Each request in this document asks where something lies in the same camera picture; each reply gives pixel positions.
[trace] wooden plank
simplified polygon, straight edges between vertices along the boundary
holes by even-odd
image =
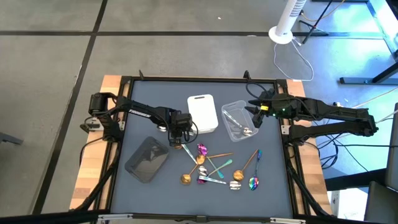
[[[111,92],[117,95],[119,91],[120,81],[121,76],[105,75],[101,86],[101,92]],[[301,82],[287,80],[287,83],[289,94],[295,96],[305,96],[303,85]],[[113,107],[113,105],[113,102],[109,101],[109,107],[111,108]],[[300,124],[310,126],[311,122],[300,121]],[[102,134],[102,131],[89,133],[87,142],[101,137]],[[310,139],[309,141],[315,144],[314,139]],[[79,206],[83,202],[84,198],[87,197],[88,194],[93,190],[93,187],[95,187],[95,185],[98,183],[101,173],[101,166],[104,159],[105,148],[106,142],[103,141],[98,141],[86,147],[85,153],[83,154],[83,161],[81,163],[79,174],[76,180],[75,191],[72,196],[70,208],[75,208]],[[114,144],[112,146],[110,160],[113,159],[115,149],[116,145]],[[330,204],[326,194],[326,185],[325,181],[323,180],[323,172],[318,157],[318,151],[310,145],[300,146],[299,150],[302,160],[305,183],[309,191],[312,193],[317,202],[322,206],[322,208],[325,209],[325,211],[327,211],[328,213],[331,213]],[[296,196],[298,210],[299,213],[303,213],[304,210],[300,190],[297,186],[295,186],[295,188],[297,189]],[[104,187],[104,193],[101,196],[100,208],[104,208],[105,206],[106,197],[108,196],[108,189],[109,181]]]

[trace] clear plastic container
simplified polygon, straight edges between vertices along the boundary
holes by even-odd
[[[233,142],[242,141],[257,134],[249,112],[244,108],[246,102],[239,100],[221,107],[221,116]]]

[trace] white plastic container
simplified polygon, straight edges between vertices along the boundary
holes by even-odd
[[[218,126],[213,96],[190,96],[187,101],[189,113],[192,115],[192,121],[198,126],[199,134],[213,132]],[[197,131],[194,125],[192,129],[194,133]]]
[[[244,108],[245,106],[246,102],[239,100],[221,107],[221,116],[223,117],[229,137],[233,142],[250,138],[259,132],[254,127],[249,112]]]

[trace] light blue floor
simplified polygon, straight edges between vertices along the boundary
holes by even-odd
[[[100,0],[5,0],[0,2],[0,30],[92,30],[100,5]],[[284,6],[285,1],[276,0],[114,0],[108,2],[100,30],[266,32],[277,24]],[[325,6],[307,1],[304,11],[314,18]],[[344,3],[318,27],[378,32],[363,3]],[[293,28],[307,30],[298,22]],[[88,39],[0,36],[0,131],[25,140],[22,146],[0,144],[0,216],[29,213]],[[90,95],[100,89],[103,75],[137,75],[141,69],[148,76],[241,77],[249,70],[252,77],[284,78],[272,62],[273,47],[268,37],[97,37],[44,212],[68,209],[86,142],[79,124],[88,116]],[[308,97],[350,107],[393,88],[338,83],[339,77],[373,77],[391,66],[394,59],[382,39],[311,38],[299,50],[315,70],[314,80],[304,83]],[[277,63],[297,79],[310,76],[291,45],[278,46]],[[392,112],[397,98],[398,91],[367,106],[378,120]],[[350,136],[341,142],[388,144],[391,122],[379,127],[371,138]],[[349,149],[369,170],[386,166],[387,149]],[[322,157],[333,150],[323,149]],[[362,171],[341,148],[338,162],[324,175]]]

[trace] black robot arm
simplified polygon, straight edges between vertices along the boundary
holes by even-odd
[[[320,121],[325,118],[344,121],[311,127],[291,125],[289,142],[302,144],[311,137],[342,133],[372,136],[378,130],[373,116],[368,113],[368,109],[329,106],[320,100],[292,96],[286,93],[275,94],[273,89],[263,91],[258,99],[249,100],[249,103],[256,106],[247,106],[246,109],[254,115],[252,121],[257,128],[262,124],[264,116],[295,121]]]
[[[116,106],[108,110],[108,99],[116,101]],[[112,120],[117,112],[132,113],[150,119],[158,128],[167,130],[171,146],[180,145],[182,136],[189,141],[189,131],[192,127],[192,117],[189,113],[166,107],[151,107],[129,100],[125,96],[115,96],[112,93],[95,93],[91,96],[88,112],[101,122],[104,127],[103,140],[118,142],[123,132],[118,122]]]

